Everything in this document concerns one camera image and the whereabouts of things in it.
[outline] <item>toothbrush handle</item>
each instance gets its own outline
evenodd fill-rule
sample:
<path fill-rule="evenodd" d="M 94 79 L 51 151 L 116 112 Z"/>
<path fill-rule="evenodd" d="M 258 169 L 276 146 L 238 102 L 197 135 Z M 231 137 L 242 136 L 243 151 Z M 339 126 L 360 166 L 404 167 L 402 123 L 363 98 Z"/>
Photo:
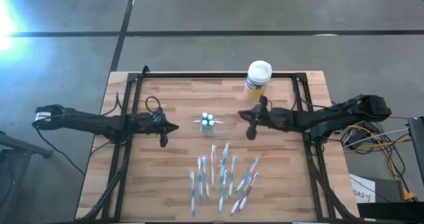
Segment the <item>toothbrush handle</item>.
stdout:
<path fill-rule="evenodd" d="M 228 199 L 231 199 L 231 194 L 233 193 L 233 182 L 234 182 L 234 171 L 231 171 L 230 188 L 228 190 Z"/>
<path fill-rule="evenodd" d="M 205 172 L 205 186 L 206 186 L 206 197 L 209 197 L 209 180 L 207 179 L 207 172 Z"/>
<path fill-rule="evenodd" d="M 191 197 L 191 216 L 194 217 L 195 215 L 196 215 L 196 211 L 195 211 L 194 189 L 193 189 L 193 195 Z"/>
<path fill-rule="evenodd" d="M 237 210 L 237 207 L 239 206 L 238 204 L 239 204 L 239 200 L 237 200 L 236 201 L 236 203 L 234 203 L 234 205 L 233 205 L 233 208 L 231 209 L 231 214 L 230 215 L 232 215 L 232 214 L 234 214 L 234 212 Z"/>
<path fill-rule="evenodd" d="M 203 200 L 203 186 L 202 186 L 202 184 L 201 184 L 201 174 L 200 174 L 200 171 L 199 171 L 199 199 L 200 199 L 200 201 L 201 200 Z"/>
<path fill-rule="evenodd" d="M 219 198 L 219 205 L 218 205 L 218 213 L 221 213 L 223 210 L 223 204 L 224 204 L 224 197 Z"/>
<path fill-rule="evenodd" d="M 243 209 L 244 205 L 246 204 L 247 197 L 249 196 L 251 189 L 252 189 L 252 186 L 250 186 L 249 189 L 246 190 L 246 194 L 244 195 L 243 199 L 241 200 L 240 207 L 238 209 L 239 211 L 241 211 L 241 209 Z"/>
<path fill-rule="evenodd" d="M 243 187 L 244 184 L 244 179 L 241 180 L 240 184 L 238 185 L 237 189 L 236 189 L 236 193 L 238 193 L 240 191 L 240 189 Z"/>

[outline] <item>yellow cable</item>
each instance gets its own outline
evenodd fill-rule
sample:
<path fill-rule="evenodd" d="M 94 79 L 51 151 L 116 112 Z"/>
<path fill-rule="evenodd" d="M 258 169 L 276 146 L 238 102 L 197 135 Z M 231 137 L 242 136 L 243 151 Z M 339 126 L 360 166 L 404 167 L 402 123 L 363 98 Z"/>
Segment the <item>yellow cable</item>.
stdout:
<path fill-rule="evenodd" d="M 363 131 L 367 132 L 368 134 L 373 135 L 373 133 L 372 133 L 370 130 L 368 130 L 368 129 L 364 128 L 364 127 L 360 127 L 360 126 L 357 126 L 357 125 L 349 125 L 349 128 L 362 129 Z M 396 177 L 396 174 L 395 174 L 395 172 L 394 172 L 395 168 L 394 168 L 394 165 L 393 165 L 393 160 L 392 160 L 392 158 L 390 157 L 389 153 L 387 153 L 387 150 L 384 148 L 384 146 L 381 146 L 380 148 L 383 150 L 384 154 L 386 155 L 387 159 L 389 160 L 389 163 L 390 163 L 390 171 L 391 171 L 391 172 L 392 172 L 392 174 L 393 174 L 393 178 L 394 178 L 395 180 L 398 180 L 398 177 Z"/>
<path fill-rule="evenodd" d="M 350 126 L 349 126 L 349 128 L 362 129 L 363 131 L 366 131 L 368 134 L 372 135 L 372 132 L 371 132 L 371 131 L 369 131 L 368 129 L 364 128 L 364 127 L 359 127 L 359 126 L 356 126 L 356 125 L 350 125 Z M 409 141 L 409 140 L 410 140 L 410 137 L 409 137 L 409 138 L 406 138 L 406 139 L 403 139 L 403 140 L 396 141 L 396 142 L 386 143 L 386 144 L 381 143 L 381 141 L 380 141 L 380 140 L 377 140 L 378 144 L 375 144 L 375 145 L 368 145 L 368 146 L 363 146 L 362 148 L 366 148 L 366 147 L 370 147 L 370 146 L 379 146 L 379 147 L 383 150 L 383 152 L 384 152 L 384 154 L 386 155 L 387 159 L 389 160 L 389 163 L 390 163 L 390 168 L 389 168 L 389 169 L 390 169 L 390 171 L 391 171 L 391 172 L 392 172 L 392 174 L 393 174 L 393 178 L 394 178 L 395 180 L 398 180 L 398 177 L 397 177 L 397 176 L 396 176 L 396 174 L 395 174 L 395 167 L 394 167 L 394 163 L 393 163 L 392 157 L 390 157 L 389 153 L 388 153 L 388 152 L 387 152 L 387 150 L 384 148 L 384 146 L 385 146 L 385 145 L 388 145 L 388 144 L 395 144 L 395 143 L 405 142 L 405 141 Z M 404 196 L 405 200 L 409 200 L 409 199 L 416 198 L 415 193 L 413 193 L 413 192 L 408 192 L 405 188 L 403 189 L 403 196 Z"/>
<path fill-rule="evenodd" d="M 411 137 L 407 137 L 407 138 L 404 138 L 402 140 L 396 141 L 394 144 L 401 143 L 401 142 L 407 142 L 407 141 L 411 141 Z M 344 153 L 350 154 L 352 152 L 356 152 L 357 150 L 367 151 L 365 148 L 381 147 L 381 146 L 386 146 L 386 145 L 391 145 L 391 144 L 393 144 L 393 142 L 385 142 L 385 143 L 381 143 L 381 144 L 371 144 L 371 145 L 361 146 L 359 148 L 356 148 L 355 150 L 345 151 Z"/>

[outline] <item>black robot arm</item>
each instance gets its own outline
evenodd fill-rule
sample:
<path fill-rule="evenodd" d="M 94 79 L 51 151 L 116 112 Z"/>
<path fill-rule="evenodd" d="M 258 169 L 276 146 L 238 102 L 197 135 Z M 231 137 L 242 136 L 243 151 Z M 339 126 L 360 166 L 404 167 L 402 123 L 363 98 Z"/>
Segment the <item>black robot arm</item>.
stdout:
<path fill-rule="evenodd" d="M 69 128 L 103 135 L 113 142 L 120 142 L 127 134 L 160 135 L 160 146 L 168 143 L 167 134 L 179 127 L 169 123 L 161 107 L 151 113 L 114 115 L 106 117 L 64 108 L 61 105 L 47 105 L 36 109 L 33 127 L 40 130 Z"/>
<path fill-rule="evenodd" d="M 239 111 L 242 119 L 248 121 L 248 139 L 256 137 L 256 126 L 262 125 L 279 131 L 311 131 L 312 141 L 325 141 L 335 130 L 343 129 L 360 121 L 383 121 L 392 112 L 382 97 L 359 95 L 344 103 L 326 107 L 314 112 L 293 111 L 281 107 L 266 108 L 268 99 L 260 98 L 260 103 L 248 111 Z"/>

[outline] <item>concrete floor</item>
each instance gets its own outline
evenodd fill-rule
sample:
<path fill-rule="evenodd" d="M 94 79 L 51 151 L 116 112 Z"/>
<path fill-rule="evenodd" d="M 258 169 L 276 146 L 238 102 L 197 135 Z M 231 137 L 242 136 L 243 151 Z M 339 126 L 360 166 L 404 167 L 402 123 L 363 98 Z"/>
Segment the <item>concrete floor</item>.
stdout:
<path fill-rule="evenodd" d="M 17 31 L 119 31 L 127 0 L 5 0 Z M 422 0 L 135 0 L 132 30 L 424 29 Z M 0 130 L 47 148 L 30 123 L 37 106 L 98 113 L 117 37 L 11 38 L 0 50 Z M 118 71 L 242 70 L 254 60 L 275 70 L 324 70 L 333 101 L 381 95 L 395 116 L 421 116 L 424 36 L 126 38 Z M 401 129 L 388 119 L 385 130 Z M 45 132 L 85 169 L 93 136 Z M 399 145 L 406 182 L 424 188 L 411 143 Z M 352 174 L 392 179 L 379 152 L 346 156 Z M 13 223 L 73 219 L 82 177 L 60 155 L 34 156 Z"/>

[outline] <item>wooden tabletop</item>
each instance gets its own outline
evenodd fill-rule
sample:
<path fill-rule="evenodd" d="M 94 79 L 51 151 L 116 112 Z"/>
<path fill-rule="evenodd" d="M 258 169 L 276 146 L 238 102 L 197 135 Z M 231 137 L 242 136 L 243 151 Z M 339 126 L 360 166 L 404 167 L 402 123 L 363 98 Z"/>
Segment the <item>wooden tabletop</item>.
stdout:
<path fill-rule="evenodd" d="M 323 72 L 306 73 L 313 103 L 331 105 Z M 102 113 L 113 107 L 116 92 L 119 93 L 121 101 L 123 100 L 127 74 L 111 73 Z M 144 101 L 149 95 L 154 95 L 160 100 L 169 122 L 179 125 L 180 128 L 168 135 L 169 143 L 166 148 L 160 148 L 159 138 L 155 135 L 134 136 L 121 221 L 316 220 L 301 135 L 258 127 L 256 139 L 247 140 L 245 133 L 248 123 L 237 115 L 237 111 L 251 109 L 257 101 L 246 99 L 243 89 L 242 78 L 143 79 L 138 111 L 146 112 Z M 265 95 L 274 107 L 291 108 L 294 103 L 291 79 L 272 78 Z M 156 104 L 152 101 L 149 105 L 154 107 Z M 205 137 L 202 133 L 194 131 L 191 128 L 192 120 L 202 112 L 218 114 L 219 119 L 227 124 L 227 132 Z M 110 115 L 119 113 L 120 111 L 116 110 Z M 104 137 L 96 137 L 93 149 L 105 142 L 107 140 Z M 210 185 L 211 199 L 200 202 L 196 179 L 196 216 L 192 218 L 189 171 L 195 171 L 197 176 L 199 155 L 207 155 L 210 163 L 212 144 L 217 145 L 219 160 L 226 142 L 230 143 L 227 167 L 230 167 L 232 155 L 238 158 L 234 188 L 250 168 L 253 158 L 259 158 L 255 168 L 255 172 L 259 172 L 259 178 L 252 188 L 250 199 L 240 213 L 230 217 L 231 207 L 237 195 L 233 194 L 231 200 L 227 199 L 227 183 L 223 212 L 218 214 L 219 185 L 217 182 Z M 112 153 L 113 145 L 110 144 L 90 158 L 77 217 L 85 215 L 104 192 Z M 326 143 L 324 157 L 332 189 L 350 212 L 358 216 L 340 143 Z M 116 193 L 111 204 L 111 215 L 115 209 L 115 198 Z M 321 203 L 325 209 L 322 192 Z"/>

